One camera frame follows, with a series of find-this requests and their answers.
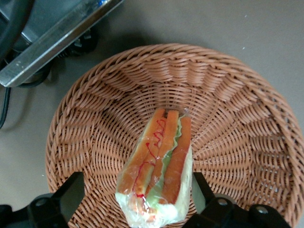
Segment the black cable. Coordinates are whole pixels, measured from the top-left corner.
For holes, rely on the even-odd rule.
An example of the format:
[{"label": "black cable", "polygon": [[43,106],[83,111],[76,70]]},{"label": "black cable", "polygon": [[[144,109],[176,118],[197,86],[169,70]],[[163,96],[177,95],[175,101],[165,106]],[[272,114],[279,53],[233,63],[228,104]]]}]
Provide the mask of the black cable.
[{"label": "black cable", "polygon": [[0,36],[0,62],[21,34],[29,19],[33,4],[34,0],[15,0],[8,25]]},{"label": "black cable", "polygon": [[1,118],[0,118],[0,129],[4,125],[6,115],[8,113],[9,103],[10,103],[10,99],[9,99],[10,98],[10,91],[11,91],[10,87],[5,88],[3,109],[2,109],[2,114],[1,114]]}]

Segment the plastic wrap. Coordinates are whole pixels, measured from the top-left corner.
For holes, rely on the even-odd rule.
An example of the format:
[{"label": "plastic wrap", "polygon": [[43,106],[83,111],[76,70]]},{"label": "plastic wrap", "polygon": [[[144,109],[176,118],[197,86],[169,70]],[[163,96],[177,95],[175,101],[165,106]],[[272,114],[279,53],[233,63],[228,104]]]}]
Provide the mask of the plastic wrap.
[{"label": "plastic wrap", "polygon": [[185,219],[192,177],[187,110],[157,109],[120,171],[115,197],[132,228]]}]

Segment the woven basket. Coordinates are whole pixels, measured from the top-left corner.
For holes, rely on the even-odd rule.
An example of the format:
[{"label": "woven basket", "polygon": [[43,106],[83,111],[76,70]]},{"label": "woven basket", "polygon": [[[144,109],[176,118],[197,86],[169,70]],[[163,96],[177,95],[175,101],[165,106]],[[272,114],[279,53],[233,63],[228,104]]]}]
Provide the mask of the woven basket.
[{"label": "woven basket", "polygon": [[[51,191],[75,171],[85,198],[70,227],[128,227],[116,177],[157,107],[187,107],[193,170],[242,208],[267,204],[291,226],[304,203],[304,141],[285,99],[238,59],[180,44],[138,47],[84,74],[62,100],[46,149]],[[193,202],[187,218],[195,213]],[[180,227],[173,224],[168,227]]]}]

